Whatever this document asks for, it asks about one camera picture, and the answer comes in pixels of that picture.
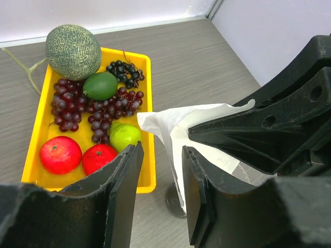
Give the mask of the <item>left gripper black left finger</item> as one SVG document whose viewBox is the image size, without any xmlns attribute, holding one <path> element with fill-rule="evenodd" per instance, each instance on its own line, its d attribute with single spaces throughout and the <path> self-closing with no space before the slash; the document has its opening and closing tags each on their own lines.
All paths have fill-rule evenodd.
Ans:
<svg viewBox="0 0 331 248">
<path fill-rule="evenodd" d="M 112 162 L 59 192 L 1 185 L 1 247 L 129 247 L 144 152 Z"/>
</svg>

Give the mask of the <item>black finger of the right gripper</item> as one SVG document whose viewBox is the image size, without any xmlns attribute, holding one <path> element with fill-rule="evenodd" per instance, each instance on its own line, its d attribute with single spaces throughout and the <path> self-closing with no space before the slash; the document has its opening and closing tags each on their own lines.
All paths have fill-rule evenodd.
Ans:
<svg viewBox="0 0 331 248">
<path fill-rule="evenodd" d="M 330 68 L 265 108 L 189 129 L 192 141 L 217 148 L 269 175 L 330 173 Z"/>
<path fill-rule="evenodd" d="M 234 106 L 254 99 L 255 107 L 263 109 L 298 90 L 324 67 L 330 67 L 330 36 L 317 35 L 278 75 Z"/>
</svg>

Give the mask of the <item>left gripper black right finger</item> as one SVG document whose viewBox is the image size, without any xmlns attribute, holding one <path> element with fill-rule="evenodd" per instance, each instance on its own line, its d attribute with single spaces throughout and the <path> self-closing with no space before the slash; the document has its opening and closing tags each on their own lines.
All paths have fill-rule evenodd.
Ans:
<svg viewBox="0 0 331 248">
<path fill-rule="evenodd" d="M 330 247 L 330 178 L 273 177 L 255 187 L 183 147 L 195 247 Z"/>
</svg>

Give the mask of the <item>white paper coffee filter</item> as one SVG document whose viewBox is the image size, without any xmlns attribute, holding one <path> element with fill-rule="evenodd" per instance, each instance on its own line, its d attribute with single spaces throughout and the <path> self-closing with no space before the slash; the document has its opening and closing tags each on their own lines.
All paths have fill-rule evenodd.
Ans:
<svg viewBox="0 0 331 248">
<path fill-rule="evenodd" d="M 209 162 L 229 174 L 232 174 L 239 165 L 239 160 L 230 157 L 226 153 L 190 140 L 188 129 L 210 120 L 247 111 L 254 105 L 255 101 L 249 100 L 247 104 L 240 107 L 217 103 L 170 108 L 161 112 L 137 113 L 137 121 L 141 130 L 157 136 L 166 148 L 180 206 L 184 211 L 186 211 L 186 200 L 182 169 L 183 146 L 195 148 Z"/>
</svg>

